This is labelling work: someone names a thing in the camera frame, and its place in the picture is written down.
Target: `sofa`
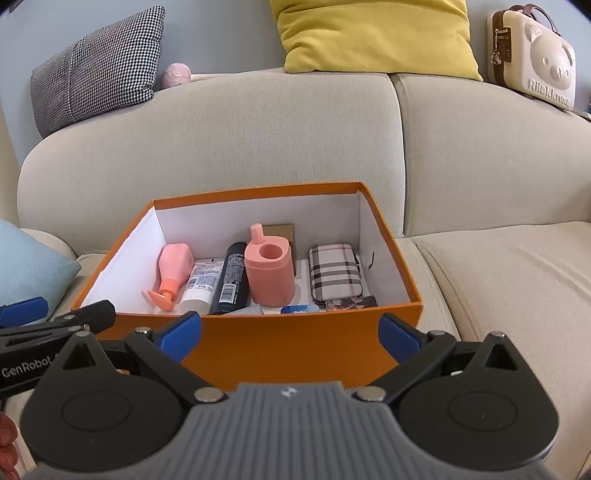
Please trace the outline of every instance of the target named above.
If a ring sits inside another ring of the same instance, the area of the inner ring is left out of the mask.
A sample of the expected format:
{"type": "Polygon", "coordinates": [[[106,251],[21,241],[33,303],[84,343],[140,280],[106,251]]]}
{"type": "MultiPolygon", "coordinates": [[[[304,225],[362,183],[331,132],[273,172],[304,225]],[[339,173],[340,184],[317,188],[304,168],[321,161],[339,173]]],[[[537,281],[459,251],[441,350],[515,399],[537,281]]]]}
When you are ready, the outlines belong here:
{"type": "Polygon", "coordinates": [[[337,180],[375,196],[421,330],[517,345],[560,415],[547,465],[577,478],[591,465],[591,124],[576,115],[472,80],[241,73],[44,139],[22,165],[18,216],[82,266],[63,313],[153,198],[337,180]]]}

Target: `pillow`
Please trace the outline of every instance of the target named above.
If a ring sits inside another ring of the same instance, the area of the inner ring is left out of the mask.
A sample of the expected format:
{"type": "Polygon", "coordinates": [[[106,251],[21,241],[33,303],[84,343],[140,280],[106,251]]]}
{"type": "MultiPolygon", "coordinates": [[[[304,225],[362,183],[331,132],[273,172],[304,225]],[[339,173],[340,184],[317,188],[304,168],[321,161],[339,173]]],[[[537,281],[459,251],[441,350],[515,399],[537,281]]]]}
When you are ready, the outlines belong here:
{"type": "Polygon", "coordinates": [[[43,297],[48,319],[80,271],[80,264],[0,220],[0,306],[43,297]]]}
{"type": "Polygon", "coordinates": [[[101,28],[33,70],[31,101],[43,138],[154,96],[164,7],[101,28]]]}
{"type": "Polygon", "coordinates": [[[427,73],[482,81],[466,0],[271,0],[289,73],[427,73]]]}

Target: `open cardboard box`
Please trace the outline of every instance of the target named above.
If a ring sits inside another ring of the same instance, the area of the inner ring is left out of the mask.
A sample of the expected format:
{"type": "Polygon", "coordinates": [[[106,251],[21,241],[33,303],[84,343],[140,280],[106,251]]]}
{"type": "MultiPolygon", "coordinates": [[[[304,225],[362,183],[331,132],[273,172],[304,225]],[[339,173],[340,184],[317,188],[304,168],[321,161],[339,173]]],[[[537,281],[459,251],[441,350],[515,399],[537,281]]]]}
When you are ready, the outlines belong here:
{"type": "Polygon", "coordinates": [[[100,263],[73,307],[110,300],[115,326],[99,335],[117,339],[137,326],[171,321],[146,291],[160,283],[164,245],[187,243],[195,259],[223,258],[234,242],[249,241],[253,223],[293,223],[298,253],[292,304],[312,303],[308,251],[345,242],[358,256],[364,295],[379,307],[306,314],[204,316],[202,339],[183,361],[224,390],[247,382],[365,385],[396,365],[378,341],[385,312],[416,325],[423,308],[416,285],[362,183],[319,183],[203,193],[149,203],[100,263]]]}

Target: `black bottle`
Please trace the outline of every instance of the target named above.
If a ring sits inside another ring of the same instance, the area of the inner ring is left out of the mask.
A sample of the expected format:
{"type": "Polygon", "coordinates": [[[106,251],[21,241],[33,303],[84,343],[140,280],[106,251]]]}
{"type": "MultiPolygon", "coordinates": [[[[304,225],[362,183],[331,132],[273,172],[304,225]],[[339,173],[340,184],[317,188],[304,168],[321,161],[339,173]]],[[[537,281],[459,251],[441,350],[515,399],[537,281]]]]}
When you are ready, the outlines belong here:
{"type": "Polygon", "coordinates": [[[213,292],[210,315],[223,315],[246,307],[249,287],[244,268],[245,250],[246,242],[236,242],[228,248],[220,279],[213,292]]]}

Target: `round hole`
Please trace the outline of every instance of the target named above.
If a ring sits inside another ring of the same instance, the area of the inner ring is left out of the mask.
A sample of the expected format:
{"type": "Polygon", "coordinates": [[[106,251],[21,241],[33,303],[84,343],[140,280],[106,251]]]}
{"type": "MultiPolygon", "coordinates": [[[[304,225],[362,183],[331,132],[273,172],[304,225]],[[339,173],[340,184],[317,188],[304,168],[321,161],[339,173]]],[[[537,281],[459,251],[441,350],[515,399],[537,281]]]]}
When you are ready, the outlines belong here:
{"type": "Polygon", "coordinates": [[[266,244],[259,249],[259,253],[263,258],[275,260],[276,258],[279,258],[281,256],[281,248],[277,245],[266,244]]]}

